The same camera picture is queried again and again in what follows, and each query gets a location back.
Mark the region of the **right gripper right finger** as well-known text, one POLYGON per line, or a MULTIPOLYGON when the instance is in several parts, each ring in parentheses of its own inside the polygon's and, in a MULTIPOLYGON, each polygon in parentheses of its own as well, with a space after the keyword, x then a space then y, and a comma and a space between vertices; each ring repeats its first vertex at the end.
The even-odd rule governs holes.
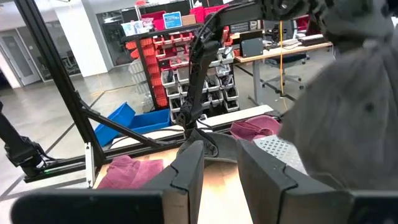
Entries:
POLYGON ((238 171, 254 224, 348 224, 348 194, 288 166, 246 140, 238 171))

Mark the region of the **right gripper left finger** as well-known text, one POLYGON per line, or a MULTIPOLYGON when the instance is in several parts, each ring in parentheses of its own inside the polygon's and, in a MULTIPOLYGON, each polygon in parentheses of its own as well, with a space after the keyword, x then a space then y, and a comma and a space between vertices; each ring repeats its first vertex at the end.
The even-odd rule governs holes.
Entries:
POLYGON ((203 187, 203 141, 193 142, 144 190, 155 192, 155 204, 146 211, 145 224, 197 224, 203 187))

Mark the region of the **maroon cloth hat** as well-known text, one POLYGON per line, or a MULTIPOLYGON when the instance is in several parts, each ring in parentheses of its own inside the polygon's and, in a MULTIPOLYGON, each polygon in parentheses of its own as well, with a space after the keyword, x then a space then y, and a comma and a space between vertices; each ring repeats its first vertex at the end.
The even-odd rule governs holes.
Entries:
POLYGON ((110 163, 98 189, 138 189, 164 169, 162 159, 139 161, 119 156, 110 163))
POLYGON ((281 125, 274 118, 268 115, 260 115, 245 121, 235 121, 229 131, 236 139, 253 141, 278 134, 281 125))

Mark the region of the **dark grey cloth hat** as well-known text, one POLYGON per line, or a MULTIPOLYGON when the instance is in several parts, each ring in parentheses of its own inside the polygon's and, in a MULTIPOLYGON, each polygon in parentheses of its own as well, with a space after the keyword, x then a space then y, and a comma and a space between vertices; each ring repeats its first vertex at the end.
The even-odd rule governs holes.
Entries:
POLYGON ((195 141, 202 141, 206 161, 237 163, 237 140, 227 134, 204 132, 195 128, 179 147, 177 155, 188 149, 195 141))
POLYGON ((309 0, 338 56, 283 118, 307 174, 346 189, 398 190, 398 0, 309 0))

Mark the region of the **grey perforated metal stand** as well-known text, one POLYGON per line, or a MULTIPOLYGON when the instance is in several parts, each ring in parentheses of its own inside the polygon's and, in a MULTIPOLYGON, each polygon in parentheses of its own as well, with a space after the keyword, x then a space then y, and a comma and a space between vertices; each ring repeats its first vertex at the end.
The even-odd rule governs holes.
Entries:
POLYGON ((299 172, 307 175, 298 151, 293 144, 279 138, 277 135, 257 138, 254 139, 253 142, 263 151, 266 151, 286 163, 288 166, 291 166, 299 172))

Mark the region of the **blue plastic bin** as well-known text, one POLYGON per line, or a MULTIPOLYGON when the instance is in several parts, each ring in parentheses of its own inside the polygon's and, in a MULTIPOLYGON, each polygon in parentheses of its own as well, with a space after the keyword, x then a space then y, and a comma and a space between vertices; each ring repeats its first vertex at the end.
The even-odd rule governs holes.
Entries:
MULTIPOLYGON (((136 112, 128 105, 127 102, 125 102, 118 109, 113 111, 108 116, 108 119, 128 127, 133 121, 135 114, 136 112)), ((119 135, 119 132, 104 124, 99 124, 95 128, 95 134, 100 146, 104 147, 105 145, 109 144, 117 135, 119 135)))
POLYGON ((128 128, 139 134, 145 134, 169 127, 170 124, 170 110, 164 109, 135 115, 128 128))

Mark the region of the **parts bin rack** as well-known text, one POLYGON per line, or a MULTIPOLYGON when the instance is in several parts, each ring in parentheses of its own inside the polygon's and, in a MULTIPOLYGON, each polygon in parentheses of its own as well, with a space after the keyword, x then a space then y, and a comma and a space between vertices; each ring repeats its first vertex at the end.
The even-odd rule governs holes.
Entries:
MULTIPOLYGON (((207 116, 237 111, 239 105, 235 97, 233 68, 234 53, 231 48, 229 29, 225 27, 218 52, 208 67, 203 84, 201 104, 207 116)), ((194 32, 183 27, 176 33, 163 32, 150 35, 141 40, 126 43, 133 61, 140 59, 148 83, 148 100, 144 113, 168 109, 171 124, 175 122, 180 107, 187 99, 189 83, 189 44, 193 42, 194 32)))

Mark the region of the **office chair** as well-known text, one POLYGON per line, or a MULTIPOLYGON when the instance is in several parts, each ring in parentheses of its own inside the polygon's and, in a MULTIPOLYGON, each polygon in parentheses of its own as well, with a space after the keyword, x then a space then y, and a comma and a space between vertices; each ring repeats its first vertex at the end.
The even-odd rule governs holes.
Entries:
POLYGON ((265 64, 274 68, 278 68, 279 71, 282 72, 282 74, 276 76, 275 78, 263 81, 262 87, 265 87, 270 82, 278 82, 280 86, 285 86, 286 81, 289 81, 298 84, 298 88, 300 90, 303 90, 304 85, 302 83, 302 78, 299 75, 287 75, 285 69, 298 65, 300 63, 302 65, 305 65, 307 60, 309 59, 310 57, 306 53, 288 54, 265 59, 265 64))

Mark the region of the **wooden top standing desk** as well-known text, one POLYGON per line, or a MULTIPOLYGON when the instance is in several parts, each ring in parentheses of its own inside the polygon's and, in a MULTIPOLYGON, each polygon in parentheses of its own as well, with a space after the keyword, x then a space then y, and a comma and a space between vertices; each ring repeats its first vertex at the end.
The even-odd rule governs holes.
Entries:
POLYGON ((244 58, 242 56, 235 57, 238 63, 247 63, 247 62, 252 63, 252 72, 249 72, 238 65, 236 66, 245 73, 247 73, 248 75, 251 75, 253 77, 254 96, 252 97, 251 95, 249 95, 248 99, 251 100, 257 106, 264 105, 265 103, 263 97, 261 96, 261 90, 266 86, 268 86, 269 88, 273 89, 277 94, 279 94, 280 97, 286 97, 289 98, 291 101, 294 101, 295 99, 286 94, 284 92, 284 87, 280 86, 278 82, 270 82, 265 87, 262 87, 262 82, 266 80, 261 79, 260 63, 267 58, 275 56, 306 53, 309 51, 322 49, 325 47, 331 47, 333 49, 333 44, 331 42, 322 42, 313 45, 303 45, 301 42, 297 41, 291 47, 284 47, 283 42, 281 42, 280 47, 271 50, 264 50, 262 55, 247 57, 247 58, 244 58))

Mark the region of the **black square device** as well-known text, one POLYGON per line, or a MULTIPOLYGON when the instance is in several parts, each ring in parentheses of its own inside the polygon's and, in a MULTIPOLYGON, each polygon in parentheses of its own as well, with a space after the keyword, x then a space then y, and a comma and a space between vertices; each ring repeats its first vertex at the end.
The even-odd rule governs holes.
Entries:
POLYGON ((241 56, 244 58, 262 55, 263 50, 263 39, 260 37, 241 41, 241 56))

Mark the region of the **blue printed sign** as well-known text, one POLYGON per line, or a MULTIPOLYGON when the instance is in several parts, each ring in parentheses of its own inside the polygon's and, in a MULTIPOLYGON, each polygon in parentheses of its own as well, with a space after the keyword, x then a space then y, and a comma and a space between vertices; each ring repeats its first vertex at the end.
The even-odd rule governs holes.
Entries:
POLYGON ((165 13, 162 16, 164 20, 164 26, 166 29, 173 29, 183 26, 182 16, 180 11, 165 13))

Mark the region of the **grey double door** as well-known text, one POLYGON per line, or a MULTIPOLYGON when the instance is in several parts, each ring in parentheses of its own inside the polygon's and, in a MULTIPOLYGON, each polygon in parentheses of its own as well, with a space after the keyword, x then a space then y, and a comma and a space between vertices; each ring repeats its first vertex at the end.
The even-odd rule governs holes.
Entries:
POLYGON ((42 80, 17 30, 1 31, 0 46, 23 86, 42 80))

